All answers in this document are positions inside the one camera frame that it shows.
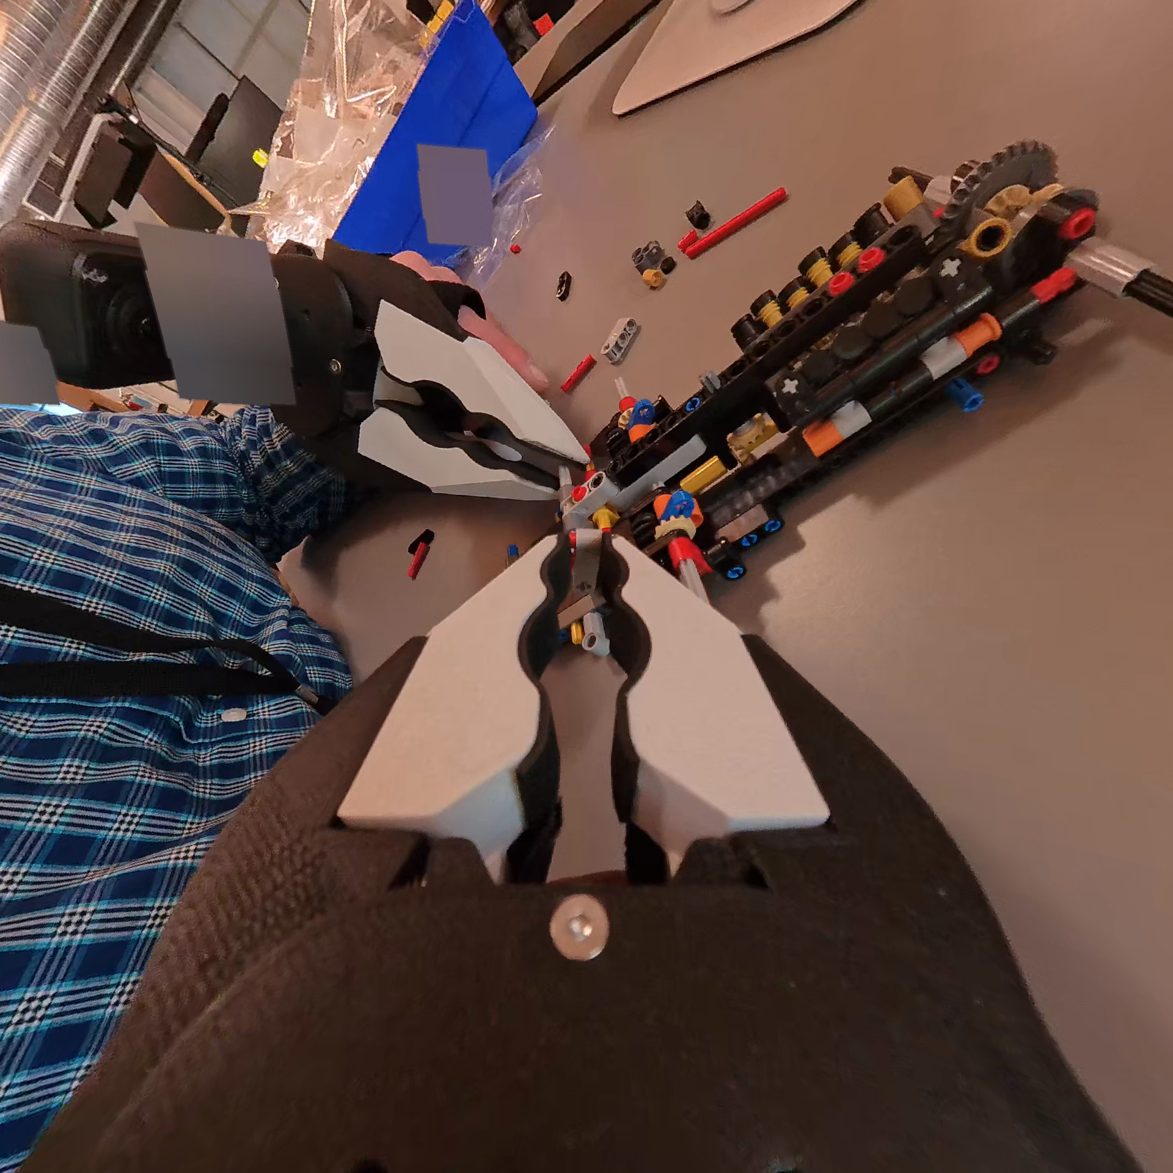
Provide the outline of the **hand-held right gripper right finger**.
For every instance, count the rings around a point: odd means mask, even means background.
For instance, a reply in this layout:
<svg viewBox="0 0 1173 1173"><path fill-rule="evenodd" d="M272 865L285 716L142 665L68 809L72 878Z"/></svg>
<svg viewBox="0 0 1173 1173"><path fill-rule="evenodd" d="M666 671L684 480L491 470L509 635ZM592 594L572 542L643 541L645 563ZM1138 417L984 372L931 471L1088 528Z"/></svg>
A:
<svg viewBox="0 0 1173 1173"><path fill-rule="evenodd" d="M831 819L737 626L625 538L604 538L597 586L624 672L610 750L625 876L664 883L698 841Z"/></svg>

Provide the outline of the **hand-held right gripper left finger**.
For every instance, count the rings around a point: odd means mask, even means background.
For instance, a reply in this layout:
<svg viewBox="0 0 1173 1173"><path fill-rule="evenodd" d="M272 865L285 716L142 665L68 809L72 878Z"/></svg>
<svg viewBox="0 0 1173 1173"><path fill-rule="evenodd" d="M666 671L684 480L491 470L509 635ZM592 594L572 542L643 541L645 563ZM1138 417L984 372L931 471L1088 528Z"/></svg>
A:
<svg viewBox="0 0 1173 1173"><path fill-rule="evenodd" d="M428 633L336 815L469 841L511 883L547 880L561 756L542 685L561 647L562 538L543 538Z"/></svg>

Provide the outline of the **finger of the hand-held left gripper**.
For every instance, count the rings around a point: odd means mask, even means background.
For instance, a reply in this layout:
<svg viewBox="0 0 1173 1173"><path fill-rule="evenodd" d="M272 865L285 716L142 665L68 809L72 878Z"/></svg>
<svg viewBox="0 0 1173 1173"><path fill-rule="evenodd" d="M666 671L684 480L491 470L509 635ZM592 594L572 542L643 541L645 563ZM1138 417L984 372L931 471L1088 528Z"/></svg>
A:
<svg viewBox="0 0 1173 1173"><path fill-rule="evenodd" d="M409 387L448 433L469 433L535 464L586 466L588 454L550 406L477 337L456 341L381 302L374 338L384 373Z"/></svg>
<svg viewBox="0 0 1173 1173"><path fill-rule="evenodd" d="M562 454L515 438L490 415L463 415L444 431L421 406L375 404L361 424L359 454L434 495L546 502L560 492Z"/></svg>

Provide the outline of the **multicoloured lego vehicle chassis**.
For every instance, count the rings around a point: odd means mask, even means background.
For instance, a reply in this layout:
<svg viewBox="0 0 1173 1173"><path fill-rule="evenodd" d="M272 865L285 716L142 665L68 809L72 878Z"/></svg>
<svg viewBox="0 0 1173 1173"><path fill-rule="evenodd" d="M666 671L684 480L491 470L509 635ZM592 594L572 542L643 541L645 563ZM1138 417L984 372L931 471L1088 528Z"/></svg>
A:
<svg viewBox="0 0 1173 1173"><path fill-rule="evenodd" d="M681 406L621 397L557 520L628 538L683 580L744 576L782 510L944 404L983 407L1007 361L1047 365L1054 309L1092 287L1170 316L1170 278L1097 235L1099 196L1014 142L889 190L730 333L740 358Z"/></svg>

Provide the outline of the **person's left forearm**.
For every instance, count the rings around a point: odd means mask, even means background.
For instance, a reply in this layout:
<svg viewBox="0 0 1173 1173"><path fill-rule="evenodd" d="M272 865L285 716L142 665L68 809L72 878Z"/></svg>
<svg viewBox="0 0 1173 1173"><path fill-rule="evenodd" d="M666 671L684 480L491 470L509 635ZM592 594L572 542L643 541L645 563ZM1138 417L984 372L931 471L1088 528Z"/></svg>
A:
<svg viewBox="0 0 1173 1173"><path fill-rule="evenodd" d="M144 414L51 415L4 407L3 487L142 512L180 507L278 563L357 499L265 407L225 421Z"/></svg>

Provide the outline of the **long red lego axle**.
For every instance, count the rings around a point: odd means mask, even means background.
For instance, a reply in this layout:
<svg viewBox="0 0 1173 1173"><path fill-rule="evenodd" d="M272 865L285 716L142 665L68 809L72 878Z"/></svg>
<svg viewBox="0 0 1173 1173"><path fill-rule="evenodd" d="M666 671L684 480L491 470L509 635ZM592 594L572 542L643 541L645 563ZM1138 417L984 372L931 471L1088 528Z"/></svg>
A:
<svg viewBox="0 0 1173 1173"><path fill-rule="evenodd" d="M787 200L787 190L783 186L776 188L768 196L757 200L752 206L737 213L736 216L730 217L726 223L711 228L706 234L698 235L699 241L692 251L691 256L685 256L690 260L695 260L697 257L708 253L717 245L726 242L731 237L737 235L740 231L747 228L748 225L755 224L764 216L768 216L771 211L783 206Z"/></svg>

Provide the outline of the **person's left hand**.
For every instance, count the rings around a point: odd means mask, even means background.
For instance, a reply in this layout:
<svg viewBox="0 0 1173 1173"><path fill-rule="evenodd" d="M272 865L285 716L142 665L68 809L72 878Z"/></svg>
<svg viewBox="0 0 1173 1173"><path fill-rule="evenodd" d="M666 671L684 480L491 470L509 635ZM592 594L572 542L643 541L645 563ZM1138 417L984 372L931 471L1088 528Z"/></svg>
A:
<svg viewBox="0 0 1173 1173"><path fill-rule="evenodd" d="M523 347L505 333L475 288L468 287L452 270L431 266L417 253L398 253L391 260L417 273L433 288L433 292L448 306L463 334L490 345L537 394L549 393L549 378L536 366Z"/></svg>

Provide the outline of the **blue plastic storage bin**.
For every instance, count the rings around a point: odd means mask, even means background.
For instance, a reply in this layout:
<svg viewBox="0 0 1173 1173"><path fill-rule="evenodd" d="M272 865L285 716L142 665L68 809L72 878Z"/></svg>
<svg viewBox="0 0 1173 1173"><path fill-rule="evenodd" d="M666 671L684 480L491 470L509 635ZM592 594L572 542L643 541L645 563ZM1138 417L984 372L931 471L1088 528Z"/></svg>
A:
<svg viewBox="0 0 1173 1173"><path fill-rule="evenodd" d="M333 232L368 255L447 264L493 241L493 181L537 111L477 3L448 16L400 115Z"/></svg>

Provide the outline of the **person's blue plaid shirt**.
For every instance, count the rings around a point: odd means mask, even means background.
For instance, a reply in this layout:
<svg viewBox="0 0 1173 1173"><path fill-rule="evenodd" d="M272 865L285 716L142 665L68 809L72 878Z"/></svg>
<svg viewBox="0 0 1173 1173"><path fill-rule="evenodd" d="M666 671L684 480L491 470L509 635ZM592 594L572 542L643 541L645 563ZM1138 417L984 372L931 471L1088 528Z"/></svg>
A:
<svg viewBox="0 0 1173 1173"><path fill-rule="evenodd" d="M271 569L326 524L320 509L9 500L3 584L255 643L338 700L343 655ZM292 697L3 700L3 1171L93 1067L215 836L314 721Z"/></svg>

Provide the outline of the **dark printed cardboard box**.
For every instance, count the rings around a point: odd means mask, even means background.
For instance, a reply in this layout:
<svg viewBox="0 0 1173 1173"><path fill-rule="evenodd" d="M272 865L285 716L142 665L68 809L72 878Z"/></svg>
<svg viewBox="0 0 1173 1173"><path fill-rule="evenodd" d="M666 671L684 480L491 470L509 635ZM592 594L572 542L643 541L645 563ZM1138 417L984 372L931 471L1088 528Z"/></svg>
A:
<svg viewBox="0 0 1173 1173"><path fill-rule="evenodd" d="M659 2L480 3L536 107L631 33Z"/></svg>

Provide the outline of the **beige flat stand base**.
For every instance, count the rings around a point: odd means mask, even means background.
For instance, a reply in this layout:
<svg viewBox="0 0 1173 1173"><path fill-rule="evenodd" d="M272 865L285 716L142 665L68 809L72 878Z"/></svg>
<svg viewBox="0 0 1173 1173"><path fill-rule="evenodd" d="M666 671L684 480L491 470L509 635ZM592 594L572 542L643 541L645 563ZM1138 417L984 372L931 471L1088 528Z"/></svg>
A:
<svg viewBox="0 0 1173 1173"><path fill-rule="evenodd" d="M856 2L674 2L620 86L625 116L821 33Z"/></svg>

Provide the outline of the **silver ventilation duct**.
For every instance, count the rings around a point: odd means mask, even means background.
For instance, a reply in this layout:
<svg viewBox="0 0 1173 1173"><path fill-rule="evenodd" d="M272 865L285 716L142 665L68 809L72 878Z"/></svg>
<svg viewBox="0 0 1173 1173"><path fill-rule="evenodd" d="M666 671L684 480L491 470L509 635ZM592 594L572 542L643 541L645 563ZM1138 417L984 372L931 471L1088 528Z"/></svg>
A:
<svg viewBox="0 0 1173 1173"><path fill-rule="evenodd" d="M29 211L75 115L131 84L178 3L1 3L1 220Z"/></svg>

